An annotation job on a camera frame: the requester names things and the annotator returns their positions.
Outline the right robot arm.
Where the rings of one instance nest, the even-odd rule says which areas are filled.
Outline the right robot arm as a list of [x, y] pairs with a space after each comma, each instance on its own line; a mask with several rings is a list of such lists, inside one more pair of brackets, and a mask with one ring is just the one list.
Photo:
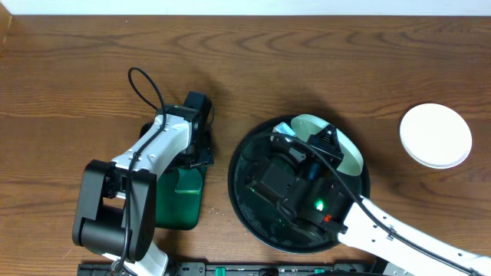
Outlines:
[[[490, 259], [448, 245], [389, 215], [346, 183], [344, 165], [363, 164], [358, 148], [330, 123], [252, 136], [248, 190], [313, 242], [326, 237], [361, 249], [414, 275], [488, 275]], [[351, 161], [347, 155], [354, 156]]]

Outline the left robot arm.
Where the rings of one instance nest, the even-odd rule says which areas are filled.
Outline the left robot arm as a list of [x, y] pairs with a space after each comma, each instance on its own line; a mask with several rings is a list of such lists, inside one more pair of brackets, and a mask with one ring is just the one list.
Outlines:
[[170, 259], [154, 243], [154, 232], [197, 222], [206, 169], [213, 164], [214, 115], [210, 103], [161, 107], [126, 152], [86, 165], [72, 240], [110, 259], [107, 274], [167, 273]]

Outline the mint green plate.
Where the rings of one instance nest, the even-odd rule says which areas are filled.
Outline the mint green plate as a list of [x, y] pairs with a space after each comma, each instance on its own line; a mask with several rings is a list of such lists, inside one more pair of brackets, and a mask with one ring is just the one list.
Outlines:
[[[311, 114], [301, 114], [291, 120], [292, 130], [304, 142], [308, 141], [310, 135], [318, 134], [330, 125], [328, 121]], [[364, 159], [361, 152], [344, 133], [339, 129], [336, 129], [336, 131], [341, 151], [344, 154], [337, 171], [349, 176], [359, 176], [364, 167]]]

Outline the white plate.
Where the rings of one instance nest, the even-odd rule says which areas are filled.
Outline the white plate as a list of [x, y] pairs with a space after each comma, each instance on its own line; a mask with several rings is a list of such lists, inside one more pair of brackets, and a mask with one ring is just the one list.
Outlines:
[[399, 135], [407, 154], [432, 169], [458, 166], [473, 146], [467, 122], [455, 110], [438, 103], [410, 108], [401, 119]]

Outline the green yellow sponge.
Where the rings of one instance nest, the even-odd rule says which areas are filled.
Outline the green yellow sponge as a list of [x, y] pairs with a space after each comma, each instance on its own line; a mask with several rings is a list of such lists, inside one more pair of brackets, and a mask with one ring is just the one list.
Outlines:
[[203, 190], [203, 176], [198, 169], [178, 169], [175, 193], [199, 195]]

